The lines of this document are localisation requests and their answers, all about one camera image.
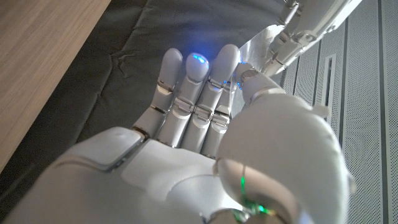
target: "white plastic casing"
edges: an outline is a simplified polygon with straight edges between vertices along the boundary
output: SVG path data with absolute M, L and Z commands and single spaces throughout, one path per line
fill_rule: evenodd
M 281 183 L 315 223 L 343 223 L 350 174 L 336 136 L 317 113 L 295 96 L 266 95 L 232 120 L 218 159 L 246 164 Z
M 229 80 L 240 58 L 241 53 L 237 46 L 233 44 L 225 45 L 220 52 L 218 52 L 214 66 L 211 69 L 210 78 L 220 83 Z
M 215 157 L 218 146 L 220 145 L 226 130 L 227 127 L 220 126 L 212 121 L 207 130 L 206 139 L 202 145 L 200 153 L 206 156 Z
M 182 55 L 179 50 L 171 48 L 163 56 L 162 66 L 159 72 L 159 80 L 173 87 L 180 73 Z
M 82 158 L 92 167 L 108 170 L 143 139 L 143 135 L 137 131 L 114 127 L 74 145 L 57 162 L 76 162 Z
M 134 123 L 134 127 L 145 131 L 150 138 L 156 137 L 159 128 L 162 126 L 166 114 L 148 107 L 145 112 Z
M 276 82 L 262 73 L 258 73 L 256 76 L 249 78 L 243 84 L 243 99 L 248 105 L 265 94 L 286 93 Z
M 157 137 L 158 141 L 168 146 L 177 147 L 190 117 L 191 113 L 179 110 L 176 105 L 173 105 Z
M 201 82 L 205 79 L 209 70 L 209 61 L 203 55 L 192 53 L 187 57 L 185 68 L 188 78 L 196 82 Z
M 205 140 L 209 125 L 210 121 L 204 121 L 200 119 L 198 115 L 193 114 L 188 123 L 180 147 L 199 153 L 203 145 L 203 141 Z

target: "robot finger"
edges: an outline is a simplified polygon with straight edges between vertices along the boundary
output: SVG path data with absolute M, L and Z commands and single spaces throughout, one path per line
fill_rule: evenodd
M 187 75 L 174 101 L 171 112 L 160 130 L 158 141 L 177 147 L 199 97 L 209 69 L 207 59 L 200 54 L 190 54 L 186 62 Z
M 185 131 L 181 143 L 182 148 L 197 153 L 201 151 L 217 103 L 239 59 L 239 49 L 233 44 L 225 45 L 218 53 Z
M 159 132 L 172 105 L 181 64 L 181 53 L 177 49 L 168 49 L 163 56 L 152 103 L 132 127 L 148 138 L 154 138 Z
M 231 83 L 227 82 L 209 125 L 201 154 L 216 157 L 218 146 L 228 128 L 235 91 L 236 85 L 231 86 Z

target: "robotic arm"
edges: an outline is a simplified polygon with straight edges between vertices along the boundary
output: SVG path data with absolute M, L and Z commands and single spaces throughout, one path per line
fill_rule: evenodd
M 286 1 L 277 21 L 285 27 L 271 43 L 259 71 L 269 77 L 283 71 L 325 34 L 337 29 L 361 1 Z

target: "green led light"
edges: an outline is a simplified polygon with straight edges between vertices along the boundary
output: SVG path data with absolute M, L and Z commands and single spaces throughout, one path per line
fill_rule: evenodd
M 241 178 L 241 191 L 242 191 L 242 194 L 244 195 L 244 183 L 245 183 L 245 179 L 244 179 L 244 177 L 242 177 Z
M 264 212 L 264 213 L 266 213 L 268 215 L 275 215 L 275 211 L 266 209 L 262 205 L 259 205 L 259 211 L 260 212 Z

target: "metal joint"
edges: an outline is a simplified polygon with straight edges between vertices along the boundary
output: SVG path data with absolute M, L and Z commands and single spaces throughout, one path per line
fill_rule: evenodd
M 151 108 L 153 108 L 154 110 L 156 110 L 156 111 L 159 111 L 159 112 L 161 112 L 162 114 L 165 114 L 165 113 L 167 113 L 167 111 L 165 111 L 165 110 L 162 110 L 162 109 L 160 109 L 160 108 L 158 108 L 157 106 L 155 106 L 155 105 L 150 105 L 150 107 Z
M 227 91 L 230 91 L 230 90 L 231 90 L 231 82 L 230 82 L 230 81 L 228 81 L 228 82 L 225 84 L 224 89 L 227 90 Z
M 214 115 L 214 112 L 200 106 L 196 106 L 193 113 L 198 115 L 198 118 L 203 121 L 210 121 Z
M 167 91 L 173 91 L 174 90 L 174 86 L 170 86 L 169 84 L 165 83 L 163 80 L 158 79 L 157 80 L 157 84 L 162 87 L 163 89 L 167 90 Z
M 192 113 L 194 110 L 194 106 L 191 105 L 190 103 L 187 103 L 183 100 L 180 100 L 179 98 L 176 98 L 174 101 L 174 105 L 177 106 L 180 110 L 186 112 L 186 113 Z
M 219 83 L 216 80 L 212 79 L 209 77 L 210 84 L 212 84 L 213 86 L 217 87 L 217 88 L 223 88 L 225 86 L 225 84 Z
M 133 126 L 131 129 L 132 129 L 132 130 L 135 130 L 135 131 L 138 131 L 140 134 L 142 134 L 143 137 L 144 137 L 143 141 L 146 141 L 147 139 L 150 138 L 150 135 L 148 134 L 148 132 L 144 131 L 144 130 L 143 130 L 142 128 L 140 128 L 140 127 Z
M 259 72 L 256 71 L 255 69 L 249 69 L 247 71 L 245 71 L 242 74 L 242 84 L 241 86 L 243 86 L 244 82 L 246 82 L 248 79 L 255 77 Z
M 213 115 L 212 121 L 221 127 L 227 127 L 229 125 L 229 116 L 216 111 Z

